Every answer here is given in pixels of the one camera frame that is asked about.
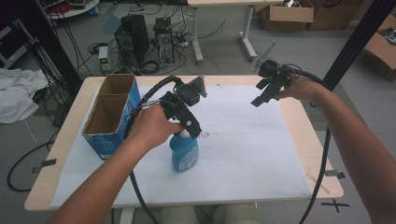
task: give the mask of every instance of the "black tape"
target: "black tape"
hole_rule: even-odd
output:
[[[324,172],[326,176],[337,176],[338,179],[343,179],[346,176],[343,172],[338,173],[336,170],[327,170]]]
[[[350,207],[347,203],[337,203],[335,199],[332,200],[332,203],[322,203],[321,205],[334,206],[337,213],[340,213],[340,209],[338,207]]]
[[[54,164],[56,164],[56,159],[52,159],[52,160],[49,160],[49,161],[42,161],[41,162],[41,167],[51,166],[51,165],[54,165]]]

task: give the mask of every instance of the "blue spray bottle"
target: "blue spray bottle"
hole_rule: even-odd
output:
[[[189,170],[198,161],[198,141],[196,138],[191,138],[187,130],[175,134],[169,147],[173,150],[172,164],[177,172]]]

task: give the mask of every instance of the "table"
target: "table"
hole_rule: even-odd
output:
[[[250,61],[253,61],[257,58],[257,54],[254,51],[254,48],[251,46],[248,40],[248,30],[250,27],[250,21],[253,14],[254,5],[260,4],[268,4],[268,3],[281,3],[283,1],[279,0],[189,0],[189,6],[193,7],[193,32],[192,32],[192,46],[194,48],[195,59],[197,64],[200,64],[204,61],[204,57],[201,52],[201,47],[198,42],[198,22],[197,22],[197,14],[198,7],[221,7],[221,6],[229,6],[229,5],[241,5],[247,7],[245,28],[243,32],[239,32],[242,40],[242,44],[244,45],[247,53],[249,55]]]
[[[193,80],[193,76],[181,77],[187,82]],[[95,91],[104,81],[104,77],[88,77],[85,79],[73,106],[64,122],[64,126],[47,157],[47,161],[56,159],[56,164],[41,169],[40,174],[30,192],[25,208],[29,211],[48,211],[51,199],[57,188],[60,173],[65,159],[73,146],[80,124],[90,106]],[[139,86],[153,86],[163,77],[137,77]],[[212,76],[205,77],[206,85],[256,85],[261,78],[258,76]],[[290,130],[292,142],[296,148],[298,158],[306,173],[307,183],[311,191],[318,176],[322,146],[312,128],[301,103],[294,99],[279,101],[284,119]],[[326,170],[332,170],[327,163]],[[343,196],[343,189],[336,176],[324,176],[318,198],[339,198]]]

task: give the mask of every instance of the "cardboard box on floor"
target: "cardboard box on floor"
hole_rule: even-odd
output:
[[[140,102],[133,75],[108,75],[93,103],[82,135],[102,160],[107,160],[123,141],[131,111]]]
[[[392,82],[396,80],[396,45],[384,37],[389,29],[396,29],[396,17],[393,15],[389,15],[381,24],[361,52],[360,59]]]
[[[315,8],[310,31],[343,30],[358,12],[363,0],[311,0]]]
[[[302,0],[302,7],[280,7],[274,4],[265,8],[255,6],[261,11],[262,28],[275,31],[303,31],[308,22],[314,19],[314,6],[309,0]]]

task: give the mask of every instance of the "white cloth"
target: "white cloth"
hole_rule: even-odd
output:
[[[38,109],[32,100],[35,92],[48,85],[41,70],[7,70],[0,68],[0,122],[26,119]]]

